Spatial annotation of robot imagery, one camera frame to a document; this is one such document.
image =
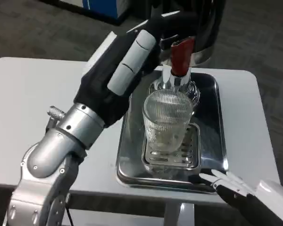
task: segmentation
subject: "metal tray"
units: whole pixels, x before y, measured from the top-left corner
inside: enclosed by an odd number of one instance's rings
[[[191,122],[200,128],[201,165],[198,170],[168,168],[149,164],[144,158],[144,125],[142,105],[150,84],[161,76],[154,71],[144,77],[130,99],[128,113],[124,117],[117,155],[117,176],[132,187],[188,192],[213,193],[209,186],[201,184],[201,170],[227,171],[227,157],[223,132],[218,84],[209,74],[192,73],[191,79],[201,92],[200,103]]]

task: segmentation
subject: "white table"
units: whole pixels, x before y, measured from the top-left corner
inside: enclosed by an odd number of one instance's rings
[[[85,62],[0,59],[0,185],[15,186],[26,150],[44,135],[48,107],[67,111]],[[212,74],[220,91],[229,170],[255,187],[260,179],[279,183],[258,85],[246,71],[194,68]],[[80,165],[72,190],[83,194],[138,196],[202,204],[224,203],[217,195],[130,188],[116,178],[122,120],[103,131]]]

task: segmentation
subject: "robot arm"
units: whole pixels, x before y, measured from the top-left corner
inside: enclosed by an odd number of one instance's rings
[[[253,226],[283,226],[283,187],[272,181],[261,180],[256,190],[231,172],[199,176],[211,183],[217,194],[237,209]]]
[[[83,76],[67,113],[51,107],[44,138],[21,162],[21,179],[7,211],[10,226],[59,226],[78,166],[104,128],[119,120],[141,77],[159,64],[165,21],[117,36]]]

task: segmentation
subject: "clear ribbed glass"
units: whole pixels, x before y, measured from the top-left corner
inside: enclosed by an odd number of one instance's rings
[[[152,149],[176,151],[190,122],[193,105],[183,93],[161,89],[145,100],[142,113],[147,142]]]

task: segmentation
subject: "floor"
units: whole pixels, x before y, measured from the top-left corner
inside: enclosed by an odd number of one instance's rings
[[[121,33],[138,22],[129,17],[116,27],[38,0],[0,0],[0,57],[85,61],[109,31]],[[283,185],[283,0],[228,0],[210,67],[256,75]],[[0,224],[10,194],[0,189]],[[164,212],[161,202],[105,197],[75,196],[72,206],[155,216]],[[199,226],[248,225],[232,209],[203,206],[196,209],[196,221]]]

